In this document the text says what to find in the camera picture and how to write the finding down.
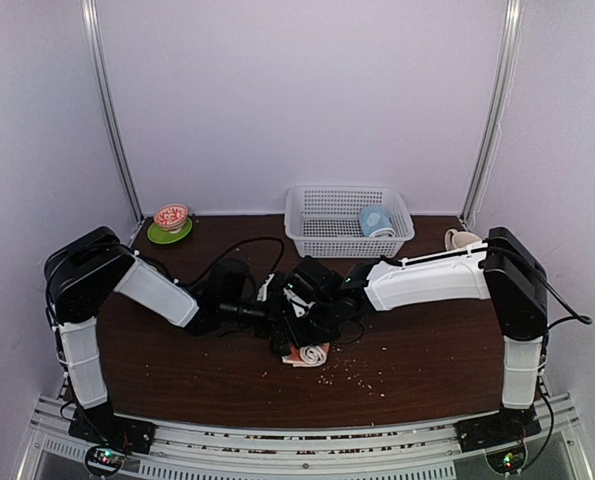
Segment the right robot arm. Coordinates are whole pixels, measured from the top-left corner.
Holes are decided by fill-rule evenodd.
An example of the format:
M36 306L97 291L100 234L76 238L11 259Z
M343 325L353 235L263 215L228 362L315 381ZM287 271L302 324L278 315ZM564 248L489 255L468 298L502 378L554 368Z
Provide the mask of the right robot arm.
M284 293L316 326L333 329L370 312L448 300L489 300L504 344L501 407L490 419L496 440L507 442L532 423L547 330L542 265L505 227L453 250L354 265L345 276L306 257Z

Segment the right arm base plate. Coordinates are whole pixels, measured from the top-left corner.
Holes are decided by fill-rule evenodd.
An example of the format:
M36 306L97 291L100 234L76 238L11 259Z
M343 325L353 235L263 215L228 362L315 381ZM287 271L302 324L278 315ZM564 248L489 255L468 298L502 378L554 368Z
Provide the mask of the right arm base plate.
M502 412L459 421L455 430L463 453L482 451L488 467L501 475L518 474L527 465L526 440L542 431L531 416Z

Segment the blue patterned towel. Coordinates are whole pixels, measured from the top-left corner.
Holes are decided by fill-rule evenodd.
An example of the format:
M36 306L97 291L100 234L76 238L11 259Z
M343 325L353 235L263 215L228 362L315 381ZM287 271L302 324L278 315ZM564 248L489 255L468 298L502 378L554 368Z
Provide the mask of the blue patterned towel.
M382 205L369 205L359 214L362 234L367 238L389 238L395 230L387 210Z

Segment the orange bunny towel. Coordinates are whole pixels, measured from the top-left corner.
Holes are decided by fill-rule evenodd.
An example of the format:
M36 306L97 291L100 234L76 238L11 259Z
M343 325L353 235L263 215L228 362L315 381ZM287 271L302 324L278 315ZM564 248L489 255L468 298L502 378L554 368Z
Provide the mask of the orange bunny towel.
M282 363L295 368L317 368L328 360L330 344L308 345L304 347L289 346L289 353L282 357Z

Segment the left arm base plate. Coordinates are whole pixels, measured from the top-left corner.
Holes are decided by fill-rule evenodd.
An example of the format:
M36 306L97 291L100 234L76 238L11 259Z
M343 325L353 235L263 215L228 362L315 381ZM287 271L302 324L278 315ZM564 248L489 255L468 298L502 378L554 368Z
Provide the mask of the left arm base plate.
M68 434L91 443L84 454L84 466L97 478L117 474L131 454L148 454L154 441L156 426L151 422L116 417L116 430L102 434L77 413L70 421Z

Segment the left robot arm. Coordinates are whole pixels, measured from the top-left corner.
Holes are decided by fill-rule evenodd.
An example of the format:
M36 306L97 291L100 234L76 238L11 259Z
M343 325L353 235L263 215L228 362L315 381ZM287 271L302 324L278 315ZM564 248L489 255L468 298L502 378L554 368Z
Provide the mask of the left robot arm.
M223 322L252 329L285 355L290 306L279 273L272 269L249 298L253 281L246 263L227 252L190 283L178 283L158 261L121 243L98 227L53 253L44 265L46 316L70 380L83 429L100 444L114 442L121 424L103 378L97 340L99 311L114 295L124 296L193 336Z

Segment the white plastic basket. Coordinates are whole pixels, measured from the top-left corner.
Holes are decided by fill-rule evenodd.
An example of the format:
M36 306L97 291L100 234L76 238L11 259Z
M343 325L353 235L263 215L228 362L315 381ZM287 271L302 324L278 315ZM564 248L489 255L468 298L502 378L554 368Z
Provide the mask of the white plastic basket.
M369 205L387 210L394 237L367 238L362 234L359 214ZM293 187L287 193L284 226L298 254L314 258L393 257L415 236L402 196L376 187Z

